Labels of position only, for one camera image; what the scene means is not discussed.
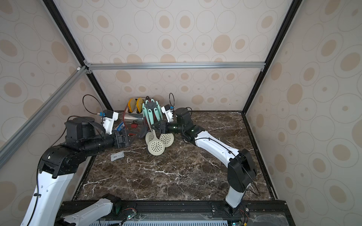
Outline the grey utensil rack stand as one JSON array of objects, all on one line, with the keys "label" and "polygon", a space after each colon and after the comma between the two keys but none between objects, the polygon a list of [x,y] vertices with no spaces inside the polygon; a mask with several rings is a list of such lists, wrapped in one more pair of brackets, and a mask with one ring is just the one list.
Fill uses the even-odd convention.
[{"label": "grey utensil rack stand", "polygon": [[161,106],[158,101],[146,97],[142,103],[142,114],[146,119],[147,125],[149,127],[149,132],[145,135],[146,144],[148,145],[150,141],[155,138],[154,132],[151,128],[155,122],[163,120],[163,114],[161,112]]}]

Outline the cream skimmer pile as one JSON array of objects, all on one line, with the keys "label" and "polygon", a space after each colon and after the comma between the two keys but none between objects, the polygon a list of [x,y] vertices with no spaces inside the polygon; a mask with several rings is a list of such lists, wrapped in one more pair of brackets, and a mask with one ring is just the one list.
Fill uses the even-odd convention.
[{"label": "cream skimmer pile", "polygon": [[146,144],[148,145],[155,138],[153,132],[148,132],[145,136]]},{"label": "cream skimmer pile", "polygon": [[155,138],[151,142],[149,142],[149,144],[147,145],[147,149],[148,149],[150,154],[152,154],[154,156],[159,156],[165,151],[165,146],[157,138],[156,132],[151,128],[151,125],[154,123],[153,111],[151,109],[143,107],[143,113],[144,113],[144,116],[145,116],[145,118],[147,120],[150,132],[153,132],[153,134],[155,136]]}]

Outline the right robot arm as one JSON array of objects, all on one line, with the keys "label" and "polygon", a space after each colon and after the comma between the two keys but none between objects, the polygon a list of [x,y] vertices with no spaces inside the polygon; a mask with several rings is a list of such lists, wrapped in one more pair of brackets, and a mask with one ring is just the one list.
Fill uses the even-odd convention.
[{"label": "right robot arm", "polygon": [[221,161],[227,168],[227,181],[230,185],[225,198],[229,212],[239,208],[242,199],[249,187],[254,183],[257,169],[251,153],[247,149],[232,148],[214,138],[204,128],[194,124],[191,114],[186,108],[173,111],[176,121],[166,121],[158,118],[153,122],[153,117],[146,114],[152,132],[161,135],[179,134],[187,143],[202,148]]}]

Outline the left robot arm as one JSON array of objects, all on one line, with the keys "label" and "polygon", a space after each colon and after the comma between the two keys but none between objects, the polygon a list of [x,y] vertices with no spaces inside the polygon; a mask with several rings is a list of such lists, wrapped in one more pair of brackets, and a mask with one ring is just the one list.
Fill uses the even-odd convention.
[{"label": "left robot arm", "polygon": [[35,192],[23,226],[87,226],[108,214],[123,213],[120,199],[107,195],[72,216],[57,218],[66,189],[81,163],[110,148],[130,147],[142,135],[126,129],[109,135],[92,117],[71,116],[65,126],[65,142],[51,145],[39,160]]}]

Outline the red chrome toaster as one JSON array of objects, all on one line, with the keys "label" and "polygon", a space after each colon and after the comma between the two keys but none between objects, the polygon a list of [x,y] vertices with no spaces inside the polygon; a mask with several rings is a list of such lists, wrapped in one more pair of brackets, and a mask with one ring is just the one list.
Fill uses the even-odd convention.
[{"label": "red chrome toaster", "polygon": [[138,114],[137,111],[134,111],[133,113],[128,113],[128,102],[127,102],[125,110],[123,112],[123,122],[125,124],[125,127],[129,130],[140,129],[145,124],[145,118],[143,117],[142,113]]}]

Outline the blue snack packet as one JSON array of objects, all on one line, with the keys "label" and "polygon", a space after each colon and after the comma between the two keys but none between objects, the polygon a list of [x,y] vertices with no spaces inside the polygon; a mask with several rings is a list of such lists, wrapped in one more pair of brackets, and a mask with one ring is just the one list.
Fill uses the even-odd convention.
[{"label": "blue snack packet", "polygon": [[124,122],[121,122],[117,127],[116,127],[116,131],[122,131],[125,128],[125,124]]}]

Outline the left yellow toast slice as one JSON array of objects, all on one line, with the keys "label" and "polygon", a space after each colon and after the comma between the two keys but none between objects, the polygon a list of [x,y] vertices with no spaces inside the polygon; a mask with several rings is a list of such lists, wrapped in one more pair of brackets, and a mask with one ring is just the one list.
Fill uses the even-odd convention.
[{"label": "left yellow toast slice", "polygon": [[128,101],[128,113],[133,113],[134,111],[137,111],[137,99],[131,98]]}]

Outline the yellow toast slice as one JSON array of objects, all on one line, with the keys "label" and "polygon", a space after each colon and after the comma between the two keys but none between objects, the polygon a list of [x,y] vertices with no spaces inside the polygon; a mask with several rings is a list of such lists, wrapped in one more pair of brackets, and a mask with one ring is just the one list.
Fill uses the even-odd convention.
[{"label": "yellow toast slice", "polygon": [[131,98],[128,101],[128,113],[133,113],[134,111],[137,111],[137,99]]},{"label": "yellow toast slice", "polygon": [[144,99],[143,98],[138,98],[136,101],[136,109],[137,109],[137,113],[141,114],[142,113],[142,106],[144,103]]}]

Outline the right yellow toast slice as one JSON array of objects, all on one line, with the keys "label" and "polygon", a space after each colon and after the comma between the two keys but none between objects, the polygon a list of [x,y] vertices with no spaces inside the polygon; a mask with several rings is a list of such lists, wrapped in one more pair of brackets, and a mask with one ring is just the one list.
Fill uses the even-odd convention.
[{"label": "right yellow toast slice", "polygon": [[141,114],[142,113],[142,106],[144,103],[144,99],[143,98],[138,98],[136,101],[136,109],[137,109],[137,113]]}]

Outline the back aluminium rail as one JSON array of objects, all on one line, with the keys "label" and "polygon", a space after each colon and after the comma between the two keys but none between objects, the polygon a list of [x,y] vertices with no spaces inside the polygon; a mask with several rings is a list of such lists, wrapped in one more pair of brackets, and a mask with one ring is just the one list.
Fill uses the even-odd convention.
[{"label": "back aluminium rail", "polygon": [[173,69],[262,69],[265,62],[197,62],[197,63],[122,63],[95,64],[87,63],[90,70],[173,70]]}]

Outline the aluminium rail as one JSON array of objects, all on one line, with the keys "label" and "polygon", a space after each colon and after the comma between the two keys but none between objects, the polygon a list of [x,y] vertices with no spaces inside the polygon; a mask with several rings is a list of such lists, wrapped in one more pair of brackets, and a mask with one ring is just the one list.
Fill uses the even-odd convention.
[{"label": "aluminium rail", "polygon": [[197,63],[122,63],[95,64],[87,63],[90,70],[173,70],[173,69],[262,69],[265,62],[197,62]]},{"label": "aluminium rail", "polygon": [[53,108],[62,100],[62,98],[70,91],[82,75],[85,74],[87,67],[82,66],[76,72],[68,77],[68,79],[60,86],[52,96],[47,99],[44,104],[31,116],[29,120],[22,125],[18,131],[4,144],[1,148],[1,167],[3,167],[12,155],[21,147],[28,139],[31,133],[40,125],[45,117],[53,110]]}]

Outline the left aluminium rail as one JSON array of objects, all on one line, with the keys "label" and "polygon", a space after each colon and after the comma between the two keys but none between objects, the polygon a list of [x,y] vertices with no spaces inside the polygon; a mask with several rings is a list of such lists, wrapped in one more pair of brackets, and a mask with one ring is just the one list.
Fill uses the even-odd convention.
[{"label": "left aluminium rail", "polygon": [[45,117],[53,110],[53,108],[62,100],[62,98],[70,91],[82,75],[85,74],[87,67],[82,66],[76,72],[68,77],[68,79],[60,86],[52,96],[47,99],[44,104],[31,116],[29,120],[22,125],[18,131],[4,144],[1,148],[1,167],[3,167],[12,155],[21,147],[28,139],[31,133],[40,125]]}]

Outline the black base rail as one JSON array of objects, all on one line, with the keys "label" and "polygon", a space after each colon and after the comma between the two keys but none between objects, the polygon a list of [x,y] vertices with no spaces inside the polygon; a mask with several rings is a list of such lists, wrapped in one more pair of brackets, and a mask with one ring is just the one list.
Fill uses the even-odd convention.
[{"label": "black base rail", "polygon": [[225,201],[122,201],[116,202],[116,212],[106,220],[123,220],[132,210],[136,220],[159,217],[192,217],[206,220],[223,219],[229,223],[241,221],[248,226],[293,226],[295,222],[287,203],[274,201],[242,201],[233,209]]}]

